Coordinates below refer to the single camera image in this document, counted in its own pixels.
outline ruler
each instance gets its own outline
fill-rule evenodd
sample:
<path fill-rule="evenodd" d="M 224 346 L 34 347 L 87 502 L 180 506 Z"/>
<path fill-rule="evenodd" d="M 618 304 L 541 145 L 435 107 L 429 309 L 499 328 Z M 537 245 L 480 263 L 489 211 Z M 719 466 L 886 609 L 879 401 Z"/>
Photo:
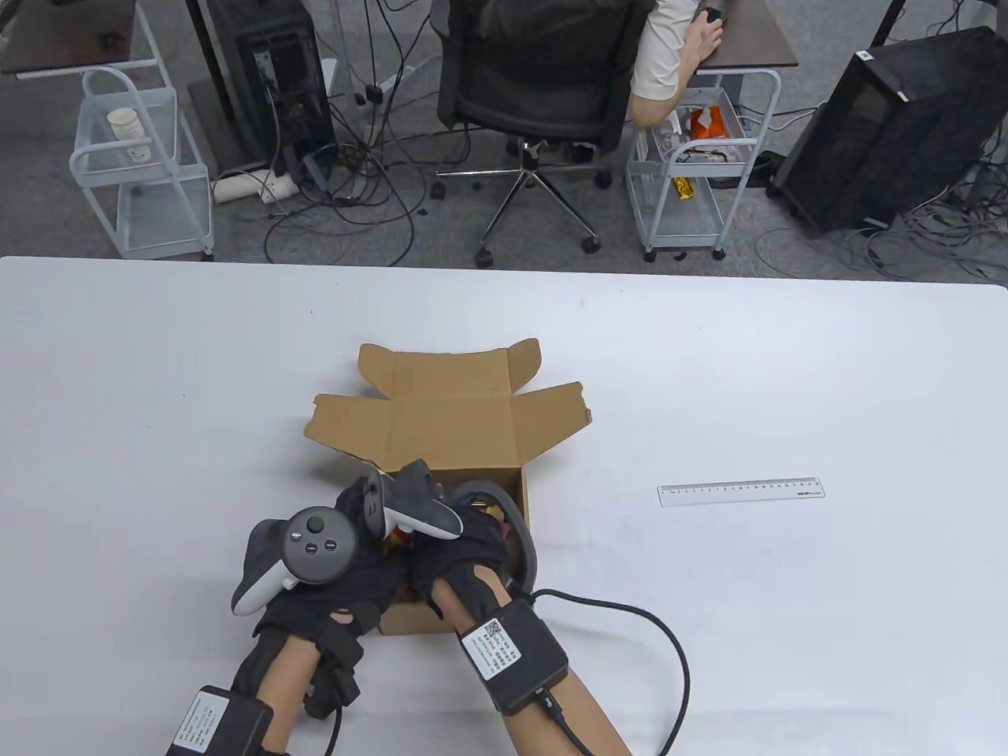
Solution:
<path fill-rule="evenodd" d="M 826 496 L 826 490 L 818 478 L 780 478 L 770 481 L 658 486 L 658 499 L 663 507 L 733 504 L 744 501 L 822 499 L 824 496 Z"/>

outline hand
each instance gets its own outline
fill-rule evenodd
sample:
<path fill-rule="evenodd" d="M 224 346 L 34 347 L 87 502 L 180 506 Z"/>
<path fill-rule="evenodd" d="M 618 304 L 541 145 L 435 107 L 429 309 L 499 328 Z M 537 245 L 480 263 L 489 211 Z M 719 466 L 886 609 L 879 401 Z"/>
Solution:
<path fill-rule="evenodd" d="M 460 537 L 442 540 L 414 533 L 409 551 L 410 585 L 417 597 L 432 607 L 436 606 L 431 601 L 434 582 L 453 568 L 464 565 L 471 571 L 481 565 L 497 573 L 507 558 L 500 520 L 468 504 L 454 509 L 462 519 Z"/>
<path fill-rule="evenodd" d="M 721 46 L 721 38 L 725 33 L 722 19 L 719 18 L 714 23 L 709 23 L 707 19 L 708 12 L 705 10 L 689 24 L 686 31 L 683 54 L 689 55 L 697 66 L 714 54 Z"/>
<path fill-rule="evenodd" d="M 359 479 L 336 500 L 336 508 L 357 530 L 357 553 L 350 569 L 332 583 L 321 586 L 299 583 L 290 591 L 281 592 L 266 606 L 257 631 L 278 626 L 296 632 L 289 622 L 283 621 L 291 611 L 318 619 L 331 615 L 336 622 L 348 625 L 356 636 L 377 627 L 405 582 L 407 572 L 405 555 L 386 554 L 384 541 L 376 538 L 364 522 L 366 482 L 365 478 Z"/>

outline white table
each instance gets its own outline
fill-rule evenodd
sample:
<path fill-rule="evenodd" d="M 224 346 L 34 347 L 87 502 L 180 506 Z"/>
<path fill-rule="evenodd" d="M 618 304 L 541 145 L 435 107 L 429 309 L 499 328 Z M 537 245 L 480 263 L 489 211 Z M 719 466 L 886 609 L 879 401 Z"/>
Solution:
<path fill-rule="evenodd" d="M 679 633 L 673 753 L 1001 756 L 1006 332 L 983 286 L 2 259 L 0 745 L 163 753 L 251 646 L 228 611 L 249 529 L 337 493 L 301 430 L 317 393 L 363 389 L 358 345 L 537 336 L 532 387 L 581 380 L 594 414 L 529 468 L 539 585 Z M 790 476 L 827 497 L 655 491 Z M 679 695 L 664 639 L 539 607 L 653 754 Z M 452 639 L 365 643 L 339 754 L 509 753 Z"/>

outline open cardboard box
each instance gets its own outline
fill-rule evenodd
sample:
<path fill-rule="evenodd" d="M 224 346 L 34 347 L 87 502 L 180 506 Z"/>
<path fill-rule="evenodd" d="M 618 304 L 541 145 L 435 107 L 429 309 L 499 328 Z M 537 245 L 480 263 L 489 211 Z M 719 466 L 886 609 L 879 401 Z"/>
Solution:
<path fill-rule="evenodd" d="M 473 354 L 392 352 L 365 344 L 358 368 L 387 398 L 316 397 L 304 435 L 394 474 L 422 459 L 446 485 L 491 480 L 529 517 L 523 466 L 592 421 L 580 383 L 519 394 L 542 364 L 539 342 Z M 385 635 L 450 632 L 405 593 Z"/>

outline white metal cart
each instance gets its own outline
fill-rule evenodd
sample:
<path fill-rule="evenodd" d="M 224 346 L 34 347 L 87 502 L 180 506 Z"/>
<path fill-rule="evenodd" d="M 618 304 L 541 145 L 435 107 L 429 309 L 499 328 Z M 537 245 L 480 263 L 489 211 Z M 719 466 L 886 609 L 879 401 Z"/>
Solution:
<path fill-rule="evenodd" d="M 135 20 L 146 39 L 149 56 L 106 66 L 48 69 L 18 74 L 18 79 L 83 75 L 84 102 L 70 170 L 99 222 L 124 258 L 150 260 L 191 252 L 205 259 L 214 253 L 212 196 L 207 166 L 178 104 L 147 16 L 140 3 Z M 129 72 L 156 72 L 153 89 L 138 89 Z M 101 80 L 119 91 L 96 92 Z M 116 137 L 108 115 L 131 108 L 143 126 L 143 137 Z M 130 151 L 146 159 L 134 160 Z M 113 219 L 106 215 L 96 191 L 118 192 Z"/>
<path fill-rule="evenodd" d="M 742 128 L 735 107 L 721 87 L 722 78 L 732 75 L 764 76 L 772 83 L 766 115 L 760 121 L 754 136 L 749 136 Z M 688 124 L 690 112 L 718 106 L 721 108 L 729 138 L 686 141 L 663 160 L 658 151 L 654 132 L 641 131 L 637 134 L 637 143 L 627 163 L 626 184 L 637 222 L 637 231 L 644 245 L 644 259 L 647 262 L 654 262 L 658 249 L 690 247 L 711 247 L 714 259 L 724 259 L 725 240 L 732 229 L 739 204 L 742 202 L 742 193 L 745 191 L 756 158 L 763 148 L 770 119 L 780 98 L 780 76 L 771 69 L 713 69 L 705 70 L 704 76 L 717 77 L 716 86 L 686 90 L 676 107 L 676 113 L 683 123 Z M 689 155 L 698 148 L 723 150 L 726 154 L 725 160 L 699 162 L 689 159 Z M 673 181 L 676 178 L 687 178 L 692 182 L 692 199 L 679 199 L 673 190 Z M 711 178 L 739 180 L 727 215 L 722 215 L 721 208 L 718 207 L 711 187 Z"/>

